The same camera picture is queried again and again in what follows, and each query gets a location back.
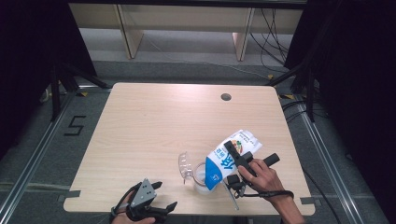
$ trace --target gray floor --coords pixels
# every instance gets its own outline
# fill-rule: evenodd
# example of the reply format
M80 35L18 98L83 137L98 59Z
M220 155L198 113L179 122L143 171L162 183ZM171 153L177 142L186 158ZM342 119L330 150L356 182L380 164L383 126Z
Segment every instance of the gray floor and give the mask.
M251 38L247 44L245 60L238 62L234 54L231 34L147 31L136 58L127 60L119 31L83 29L81 33L99 78L110 84L129 81L262 85L268 81L268 75L277 77L281 74L262 66L261 50ZM279 41L284 46L288 46L291 38L291 35L280 35ZM281 59L277 50L271 49L271 52ZM263 62L272 69L286 71L268 55L263 56ZM277 85L278 93L290 93L291 82L292 79L289 79ZM80 80L79 83L81 86L91 85L84 80ZM66 194L73 181L109 95L108 91L97 89L86 91L87 96L74 96L65 110L46 154L8 223L106 223L106 214L67 213L63 210L62 196ZM284 105L291 100L282 99L280 102ZM315 109L319 133L364 223L388 223L357 167L346 157L347 150L332 126L331 120L327 118L326 111L320 104L315 104ZM285 118L298 112L298 107L294 106L285 111ZM18 181L25 164L50 124L50 115L51 102L47 101L33 115L21 135L19 144L0 161L0 199L5 199L13 183ZM76 132L76 129L68 128L74 116L86 116L77 120L78 124L84 125L84 128L80 135L65 136L65 133ZM341 223L349 223L347 213L340 203L303 118L298 116L289 122L290 133L301 165L318 183ZM329 205L318 188L308 176L306 180L316 201L316 213L306 217L307 222L336 223ZM255 224L280 221L278 216L251 217L251 219ZM233 219L170 216L166 223L233 223Z

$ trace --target black strap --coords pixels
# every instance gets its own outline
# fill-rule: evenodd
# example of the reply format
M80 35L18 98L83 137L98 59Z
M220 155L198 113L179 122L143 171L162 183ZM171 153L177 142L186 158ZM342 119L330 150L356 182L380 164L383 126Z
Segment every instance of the black strap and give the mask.
M244 194L242 197L271 198L278 195L289 195L291 198L294 198L294 194L290 190L261 191L258 194Z
M120 205L125 200L125 198L128 196L128 194L130 192L132 192L133 190L139 189L141 184L142 184L142 182L140 182L140 183L136 184L135 186L131 187L130 189L128 189L128 191L126 191L125 194L120 199L119 203L115 207L111 208L110 215L109 215L109 223L112 223L114 218L117 216L117 214L118 214L117 211L119 210Z

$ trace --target wrist strap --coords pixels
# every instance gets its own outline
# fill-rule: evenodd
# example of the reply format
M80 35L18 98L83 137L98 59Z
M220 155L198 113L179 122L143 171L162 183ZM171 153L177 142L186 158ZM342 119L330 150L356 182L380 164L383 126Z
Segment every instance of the wrist strap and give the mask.
M278 195L289 195L292 199L294 199L294 194L290 190L274 190L274 191L259 192L259 196L261 198L271 198Z
M116 217L119 213L124 213L126 212L126 207L128 206L128 203L123 203L119 206L118 210L116 211L116 206L111 208L111 216Z
M271 198L278 195L289 195L292 199L294 199L294 194L290 190L261 191L258 194L244 194L241 197Z
M121 204L124 201L124 199L128 196L128 194L130 192L134 191L135 189L139 189L141 184L142 184L142 182L140 182L140 183L136 184L135 186L131 187L130 189L128 189L128 191L126 191L126 193L120 199L119 203L116 206L111 208L110 215L108 218L109 223L112 223L114 218L117 216L117 214L121 213L121 210L120 210ZM123 209L126 210L126 206L124 206L124 205L125 205L125 203L122 205Z

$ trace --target metal frame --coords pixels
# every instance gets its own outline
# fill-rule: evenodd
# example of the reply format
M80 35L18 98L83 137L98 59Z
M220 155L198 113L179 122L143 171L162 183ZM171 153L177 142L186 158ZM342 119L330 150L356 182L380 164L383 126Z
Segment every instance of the metal frame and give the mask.
M295 95L297 101L303 100L300 95ZM304 105L298 105L298 109L300 112L305 111ZM334 186L335 192L340 199L341 205L343 205L344 210L346 211L346 216L349 219L350 223L364 223L361 212L358 209L358 206L355 203L355 200L352 198L347 186L341 177L338 169L332 160L332 156L329 153L329 150L326 148L317 126L315 122L311 122L310 118L304 113L302 114L303 121L306 129L311 136L315 148L318 151L319 157L326 169L327 174L329 175L330 180L332 181L332 185Z
M68 0L68 3L185 7L257 7L303 9L307 0Z
M35 171L38 168L38 165L40 164L44 155L46 154L47 148L49 147L53 136L56 134L59 124L64 118L64 112L72 102L73 98L73 92L66 94L64 102L62 103L62 109L58 117L49 123L49 127L47 128L46 132L44 133L37 147L35 148L35 152L25 165L20 177L14 183L14 186L12 187L8 196L3 200L0 206L0 223L6 224L11 218L11 215L17 207L19 201L21 200L21 197L25 192L27 185L35 174Z

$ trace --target black cable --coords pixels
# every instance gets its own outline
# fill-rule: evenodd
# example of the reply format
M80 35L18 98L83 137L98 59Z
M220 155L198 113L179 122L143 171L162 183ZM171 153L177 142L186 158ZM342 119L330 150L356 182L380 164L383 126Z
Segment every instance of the black cable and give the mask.
M286 118L286 122L287 123L292 122L294 119L296 119L297 117L299 117L300 115L302 115L305 112L306 112L306 110L297 112L297 113L295 113L293 115L290 115L289 117Z
M270 71L279 72L279 73L286 73L286 72L283 72L283 71L279 71L279 70L276 70L276 69L269 68L268 66L266 66L266 65L264 64L263 61L262 61L262 66L264 66L266 69L268 69L268 70L270 70Z
M268 33L266 38L264 37L264 34L262 33L262 38L264 38L264 40L265 40L265 42L264 42L264 44L262 46L265 47L265 45L268 43L269 45L271 45L272 47L275 48L275 46L273 46L271 43L268 42L268 38L269 37L270 37L270 33Z
M272 20L272 23L271 23L271 26L270 26L270 24L269 24L269 22L268 22L268 20L267 20L267 18L266 18L266 16L265 16L265 14L264 14L264 11L262 10L262 16L264 17L264 19L265 19L265 23L267 23L267 27L268 27L268 30L269 30L269 34L271 34L271 36L273 37L273 39L275 40L275 42L277 43L277 45L278 45L278 48L276 48L276 49L279 49L280 51L281 51L281 55L283 55L283 50L281 49L281 48L284 48L284 49L286 49L287 51L289 51L286 47L284 47L283 45L281 45L280 43L279 43L279 40L278 40L278 38L277 38L277 34L276 35L274 35L274 32L272 31L272 27L273 27L273 25L274 25L274 27L275 27L275 31L276 31L276 23L275 23L275 14L276 14L276 11L275 10L273 10L273 20Z
M254 42L256 42L257 45L259 45L259 47L262 49L262 51L264 50L268 55L270 55L273 59L275 59L277 62L281 63L282 65L284 64L282 61L280 61L274 54L272 54L270 51L268 51L267 49L265 49L254 37L254 35L252 33L250 33L250 36L253 38Z
M285 112L285 111L286 111L287 109L289 109L290 107L292 107L292 106L294 106L294 105L297 105L297 104L303 104L303 103L305 103L305 102L306 102L306 100L293 101L293 102L291 102L291 103L282 105L282 110L283 110L283 112Z
M262 38L265 40L265 42L264 42L264 46L265 46L265 44L269 44L271 47L273 47L274 49L279 49L279 47L277 47L277 46L274 46L273 44L271 44L270 42L268 42L268 38L270 37L270 34L268 34L267 35L267 37L265 37L264 36L264 34L261 34L262 35Z
M280 53L280 55L283 58L283 62L285 62L286 61L286 57L285 57L285 54L284 54L283 50L280 47L279 39L277 38L276 23L275 23L276 9L273 8L272 11L273 11L273 23L274 23L274 31L275 31L274 40L276 41L277 45L279 46L279 53Z
M314 180L314 178L305 170L305 168L302 166L303 168L303 172L306 174L306 176L308 176L308 178L311 180L311 182L315 185L315 187L318 189L318 191L320 192L320 194L322 195L324 201L326 201L327 205L329 205L330 209L332 210L332 214L334 215L335 219L337 219L337 223L341 223L340 218L337 216L337 214L335 213L334 208L332 207L332 205L330 204L329 200L327 199L326 195L323 193L323 191L320 189L320 187L318 186L317 182Z

